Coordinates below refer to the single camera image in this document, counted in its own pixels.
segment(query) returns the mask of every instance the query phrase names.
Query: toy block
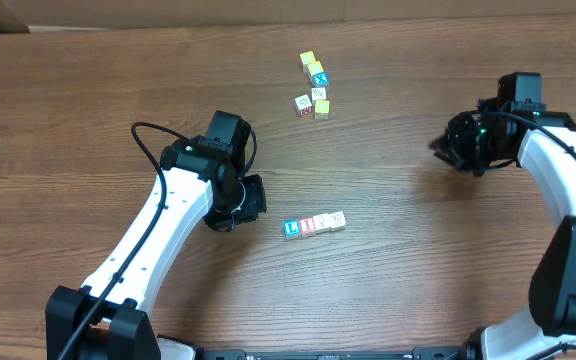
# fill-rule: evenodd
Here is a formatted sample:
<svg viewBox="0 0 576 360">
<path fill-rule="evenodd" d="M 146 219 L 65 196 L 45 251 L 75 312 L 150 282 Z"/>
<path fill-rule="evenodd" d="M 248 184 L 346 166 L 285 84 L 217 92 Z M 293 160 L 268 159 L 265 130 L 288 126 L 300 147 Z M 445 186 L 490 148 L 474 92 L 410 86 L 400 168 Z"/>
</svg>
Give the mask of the toy block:
<svg viewBox="0 0 576 360">
<path fill-rule="evenodd" d="M 299 227 L 301 228 L 301 236 L 313 236 L 317 234 L 315 229 L 315 221 L 311 217 L 299 220 Z"/>
<path fill-rule="evenodd" d="M 333 223 L 331 231 L 341 230 L 346 227 L 346 218 L 344 217 L 343 211 L 332 213 L 330 217 Z"/>
<path fill-rule="evenodd" d="M 330 85 L 330 78 L 324 71 L 312 77 L 312 84 L 316 87 L 328 87 Z"/>
<path fill-rule="evenodd" d="M 326 88 L 312 88 L 310 98 L 312 99 L 312 103 L 317 106 L 317 100 L 326 100 Z"/>
<path fill-rule="evenodd" d="M 321 63 L 319 61 L 315 61 L 312 64 L 308 64 L 308 76 L 310 76 L 311 79 L 313 76 L 321 74 L 322 72 L 324 72 L 324 67 L 321 66 Z"/>
<path fill-rule="evenodd" d="M 330 101 L 318 100 L 315 105 L 315 119 L 327 120 L 330 114 Z"/>
<path fill-rule="evenodd" d="M 299 229 L 299 220 L 292 219 L 284 221 L 284 235 L 286 235 L 286 240 L 300 238 L 301 230 Z"/>
<path fill-rule="evenodd" d="M 308 72 L 308 65 L 314 63 L 315 61 L 315 54 L 312 51 L 308 51 L 302 54 L 299 54 L 301 58 L 301 67 L 304 73 Z"/>
<path fill-rule="evenodd" d="M 317 234 L 328 232 L 332 229 L 332 218 L 329 214 L 315 215 L 312 217 L 315 222 L 315 230 Z"/>
<path fill-rule="evenodd" d="M 297 108 L 297 115 L 304 116 L 312 113 L 313 106 L 308 98 L 308 95 L 302 95 L 295 99 L 295 107 Z"/>
</svg>

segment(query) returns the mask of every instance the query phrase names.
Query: wood grain surface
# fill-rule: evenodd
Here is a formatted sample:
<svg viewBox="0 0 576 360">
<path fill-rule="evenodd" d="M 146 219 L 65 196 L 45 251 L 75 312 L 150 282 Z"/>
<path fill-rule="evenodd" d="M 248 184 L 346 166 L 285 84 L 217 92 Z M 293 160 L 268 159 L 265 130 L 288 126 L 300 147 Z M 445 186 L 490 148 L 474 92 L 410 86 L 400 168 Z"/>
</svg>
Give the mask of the wood grain surface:
<svg viewBox="0 0 576 360">
<path fill-rule="evenodd" d="M 332 79 L 330 120 L 295 115 L 307 50 Z M 257 133 L 268 213 L 192 233 L 156 332 L 398 350 L 506 319 L 554 234 L 542 197 L 521 169 L 475 179 L 427 146 L 517 70 L 576 120 L 576 15 L 0 36 L 0 359 L 45 357 L 49 295 L 77 288 L 148 196 L 130 124 L 201 134 L 217 109 Z M 142 134 L 157 153 L 172 141 Z M 284 219 L 338 210 L 344 231 L 284 240 Z"/>
</svg>

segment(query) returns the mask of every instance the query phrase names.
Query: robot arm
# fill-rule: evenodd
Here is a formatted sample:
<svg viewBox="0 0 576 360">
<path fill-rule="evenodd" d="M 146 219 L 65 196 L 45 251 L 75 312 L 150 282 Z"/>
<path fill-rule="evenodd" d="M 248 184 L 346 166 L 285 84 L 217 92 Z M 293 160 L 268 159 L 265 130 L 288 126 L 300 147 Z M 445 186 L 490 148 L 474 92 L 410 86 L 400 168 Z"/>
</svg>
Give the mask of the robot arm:
<svg viewBox="0 0 576 360">
<path fill-rule="evenodd" d="M 124 280 L 115 285 L 107 301 L 122 304 L 126 299 L 136 302 L 136 309 L 151 315 L 159 288 L 177 257 L 186 238 L 212 207 L 210 180 L 202 181 L 191 171 L 172 168 L 164 171 L 168 195 L 165 211 L 141 250 L 126 269 Z M 152 219 L 161 196 L 161 182 L 157 177 L 146 204 L 124 237 L 106 261 L 81 285 L 90 289 L 89 295 L 98 297 L 112 275 L 135 247 Z"/>
<path fill-rule="evenodd" d="M 542 192 L 558 230 L 532 278 L 529 306 L 468 344 L 469 360 L 542 359 L 576 345 L 576 125 L 546 111 L 539 74 L 506 75 L 498 88 L 477 111 L 453 118 L 431 148 L 475 176 L 516 162 Z"/>
<path fill-rule="evenodd" d="M 142 147 L 162 172 L 119 245 L 79 290 L 59 286 L 50 297 L 49 360 L 194 358 L 192 347 L 156 339 L 150 326 L 148 316 L 164 277 L 200 219 L 215 231 L 231 231 L 265 212 L 266 199 L 261 177 L 245 176 L 254 160 L 256 138 L 239 116 L 217 111 L 205 137 L 189 140 L 174 134 L 179 139 L 164 149 L 160 164 Z M 249 135 L 255 152 L 245 164 Z M 110 323 L 108 330 L 90 326 L 102 319 Z"/>
<path fill-rule="evenodd" d="M 573 146 L 576 152 L 576 132 L 566 128 L 548 130 L 569 146 Z M 517 159 L 537 183 L 555 225 L 564 222 L 567 216 L 576 216 L 576 162 L 569 154 L 541 131 L 528 130 L 521 142 Z M 536 280 L 533 280 L 531 291 L 539 291 L 534 286 Z M 535 299 L 531 305 L 539 308 L 548 304 Z M 530 306 L 526 306 L 505 322 L 483 331 L 482 358 L 529 359 L 561 343 L 576 345 L 576 335 L 544 335 L 544 330 L 533 319 Z"/>
</svg>

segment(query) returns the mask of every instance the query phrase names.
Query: cardboard wall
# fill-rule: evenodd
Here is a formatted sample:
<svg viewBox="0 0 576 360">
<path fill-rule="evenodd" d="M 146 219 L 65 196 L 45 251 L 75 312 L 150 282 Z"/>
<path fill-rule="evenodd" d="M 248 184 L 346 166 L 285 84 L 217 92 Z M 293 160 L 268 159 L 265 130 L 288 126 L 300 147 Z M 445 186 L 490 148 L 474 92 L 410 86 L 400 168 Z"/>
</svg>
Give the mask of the cardboard wall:
<svg viewBox="0 0 576 360">
<path fill-rule="evenodd" d="M 576 13 L 576 0 L 0 0 L 2 9 L 31 27 L 125 29 L 562 14 Z"/>
<path fill-rule="evenodd" d="M 6 2 L 3 0 L 0 0 L 0 32 L 28 32 L 28 26 L 26 26 L 21 20 L 17 18 L 12 9 L 10 9 Z"/>
</svg>

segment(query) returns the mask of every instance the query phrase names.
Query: yellow block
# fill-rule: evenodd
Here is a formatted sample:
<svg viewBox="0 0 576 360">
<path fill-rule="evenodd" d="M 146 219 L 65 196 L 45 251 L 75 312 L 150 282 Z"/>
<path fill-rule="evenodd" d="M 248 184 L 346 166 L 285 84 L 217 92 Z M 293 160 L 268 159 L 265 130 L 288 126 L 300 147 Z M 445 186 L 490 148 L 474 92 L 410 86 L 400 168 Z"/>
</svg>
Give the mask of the yellow block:
<svg viewBox="0 0 576 360">
<path fill-rule="evenodd" d="M 310 77 L 322 72 L 324 72 L 324 67 L 321 66 L 319 61 L 315 61 L 314 63 L 308 65 L 308 73 L 310 74 Z"/>
<path fill-rule="evenodd" d="M 308 64 L 312 64 L 315 61 L 317 61 L 315 60 L 315 53 L 313 53 L 312 51 L 299 54 L 299 57 L 301 57 L 301 65 L 303 65 L 304 67 L 308 66 Z"/>
<path fill-rule="evenodd" d="M 330 113 L 330 101 L 317 100 L 315 103 L 315 119 L 328 119 Z"/>
</svg>

